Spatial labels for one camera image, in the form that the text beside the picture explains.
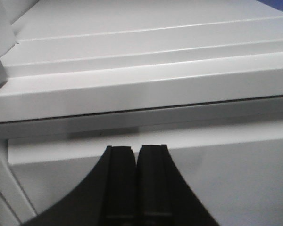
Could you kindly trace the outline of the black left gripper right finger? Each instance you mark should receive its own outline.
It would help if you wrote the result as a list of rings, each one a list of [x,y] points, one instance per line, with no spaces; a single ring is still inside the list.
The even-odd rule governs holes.
[[[141,226],[217,226],[188,186],[166,145],[143,145],[137,160]]]

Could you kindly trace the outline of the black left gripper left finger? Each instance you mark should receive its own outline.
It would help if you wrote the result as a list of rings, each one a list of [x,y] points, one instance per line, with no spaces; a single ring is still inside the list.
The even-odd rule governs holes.
[[[26,226],[136,225],[136,165],[129,146],[108,146],[88,175]]]

